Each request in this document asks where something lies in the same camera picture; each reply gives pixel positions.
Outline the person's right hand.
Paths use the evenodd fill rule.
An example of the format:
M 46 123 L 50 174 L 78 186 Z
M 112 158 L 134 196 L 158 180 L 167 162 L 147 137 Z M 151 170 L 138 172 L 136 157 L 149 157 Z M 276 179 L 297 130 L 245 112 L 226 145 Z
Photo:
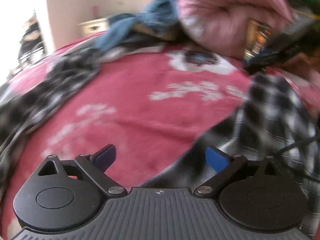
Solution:
M 299 53 L 289 61 L 286 61 L 283 64 L 283 69 L 310 81 L 315 75 L 315 72 L 319 73 L 319 52 L 315 52 L 312 55 Z

